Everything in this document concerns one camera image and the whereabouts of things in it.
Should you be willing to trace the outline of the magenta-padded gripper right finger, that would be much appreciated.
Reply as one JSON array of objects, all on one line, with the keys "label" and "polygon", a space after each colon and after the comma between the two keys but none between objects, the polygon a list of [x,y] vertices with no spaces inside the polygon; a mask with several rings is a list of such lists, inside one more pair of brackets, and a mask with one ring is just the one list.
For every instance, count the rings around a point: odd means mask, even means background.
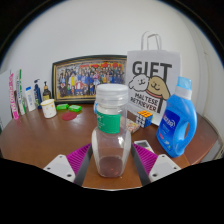
[{"label": "magenta-padded gripper right finger", "polygon": [[131,154],[143,186],[180,170],[166,154],[156,155],[136,144],[132,144]]}]

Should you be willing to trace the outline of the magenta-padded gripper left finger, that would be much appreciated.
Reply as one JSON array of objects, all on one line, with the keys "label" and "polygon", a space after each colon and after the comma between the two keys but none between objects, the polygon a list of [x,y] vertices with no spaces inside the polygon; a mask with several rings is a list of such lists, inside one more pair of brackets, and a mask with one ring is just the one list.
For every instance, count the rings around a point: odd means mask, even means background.
[{"label": "magenta-padded gripper left finger", "polygon": [[87,168],[92,156],[92,148],[87,144],[68,155],[57,155],[45,171],[81,186],[84,182]]}]

